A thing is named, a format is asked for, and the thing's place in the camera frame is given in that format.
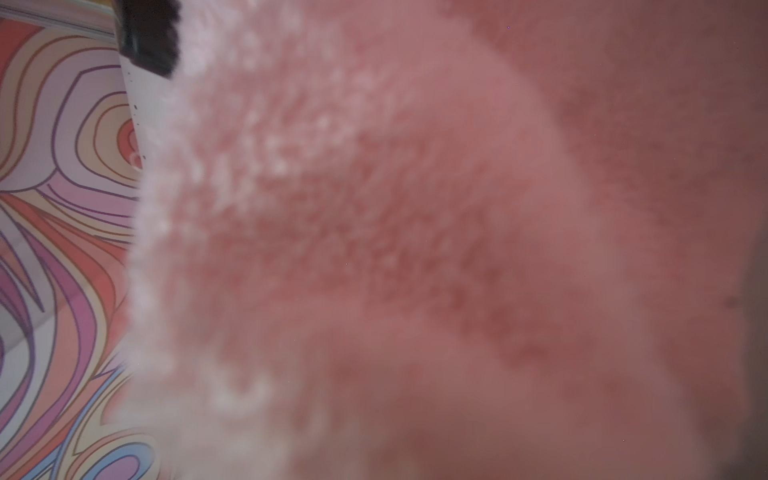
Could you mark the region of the pink terry rag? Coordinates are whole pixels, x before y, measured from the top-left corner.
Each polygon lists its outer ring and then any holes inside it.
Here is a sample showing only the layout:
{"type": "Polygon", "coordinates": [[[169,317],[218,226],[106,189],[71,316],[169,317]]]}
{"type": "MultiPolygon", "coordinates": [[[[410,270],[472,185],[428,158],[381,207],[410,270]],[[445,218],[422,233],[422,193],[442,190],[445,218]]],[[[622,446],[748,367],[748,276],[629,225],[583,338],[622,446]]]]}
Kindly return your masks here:
{"type": "Polygon", "coordinates": [[[124,421],[184,479],[714,479],[763,1],[184,1],[124,421]]]}

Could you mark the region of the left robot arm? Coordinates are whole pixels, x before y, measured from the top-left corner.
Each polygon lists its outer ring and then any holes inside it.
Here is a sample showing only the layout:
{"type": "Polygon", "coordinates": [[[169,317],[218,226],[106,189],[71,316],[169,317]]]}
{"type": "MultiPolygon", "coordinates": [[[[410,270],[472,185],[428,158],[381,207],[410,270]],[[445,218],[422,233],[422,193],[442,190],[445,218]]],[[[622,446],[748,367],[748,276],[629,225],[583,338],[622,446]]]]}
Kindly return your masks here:
{"type": "Polygon", "coordinates": [[[158,151],[166,126],[170,78],[178,60],[179,3],[115,0],[115,38],[120,54],[138,153],[145,168],[158,151]]]}

